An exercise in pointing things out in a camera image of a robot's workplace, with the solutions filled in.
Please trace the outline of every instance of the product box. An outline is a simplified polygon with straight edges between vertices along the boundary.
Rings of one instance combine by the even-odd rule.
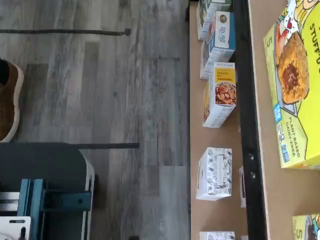
[[[246,208],[246,190],[245,190],[245,175],[244,175],[244,167],[242,166],[239,169],[240,176],[240,208]]]
[[[209,79],[215,62],[226,63],[236,49],[234,14],[216,11],[201,46],[200,78]]]
[[[236,71],[231,62],[215,62],[204,89],[202,126],[219,128],[237,105]]]
[[[231,196],[232,149],[208,147],[198,165],[196,199],[216,201]]]
[[[319,16],[319,1],[292,0],[264,38],[282,168],[320,168]]]
[[[293,217],[294,240],[320,239],[320,214],[301,215]]]
[[[235,239],[234,231],[201,231],[200,240],[229,240]]]
[[[227,11],[231,0],[199,0],[196,8],[196,25],[198,39],[203,40],[208,35],[210,23],[216,11]]]

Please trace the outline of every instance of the yellow food box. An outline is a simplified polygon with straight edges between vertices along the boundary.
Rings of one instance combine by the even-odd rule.
[[[237,105],[236,71],[232,62],[214,62],[204,93],[203,127],[220,128]]]
[[[294,240],[320,239],[320,214],[301,215],[293,217]]]
[[[264,50],[281,167],[320,169],[320,1],[291,0]]]

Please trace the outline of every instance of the cardboard shelf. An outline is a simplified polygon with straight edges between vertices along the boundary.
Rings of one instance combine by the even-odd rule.
[[[247,214],[240,208],[242,145],[239,110],[236,107],[221,128],[202,126],[206,80],[200,79],[201,41],[197,38],[196,3],[190,4],[190,193],[191,236],[199,239],[200,231],[234,231],[236,239],[247,235]],[[232,149],[232,196],[218,201],[196,199],[198,161],[207,147]]]
[[[268,239],[292,239],[292,216],[320,212],[320,171],[282,169],[263,38],[287,0],[249,0],[260,159]]]

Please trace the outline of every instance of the white box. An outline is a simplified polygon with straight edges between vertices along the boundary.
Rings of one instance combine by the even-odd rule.
[[[208,35],[212,17],[216,11],[227,11],[231,0],[199,0],[196,8],[196,25],[198,39],[203,40]]]
[[[245,175],[244,175],[244,167],[240,167],[239,169],[240,176],[240,208],[246,208],[246,189],[245,189]]]
[[[236,49],[235,18],[232,12],[217,11],[201,46],[200,78],[209,79],[215,62],[226,63]]]
[[[201,231],[200,240],[234,240],[234,231]]]
[[[220,128],[237,105],[236,71],[232,62],[215,62],[204,89],[202,126]]]
[[[196,199],[216,201],[231,196],[232,149],[208,147],[198,164]]]

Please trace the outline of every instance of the gray laminate flooring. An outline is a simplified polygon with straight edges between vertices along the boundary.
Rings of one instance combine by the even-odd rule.
[[[3,29],[131,28],[131,36],[0,34],[24,71],[18,142],[86,150],[99,176],[92,240],[187,240],[188,0],[0,0]]]

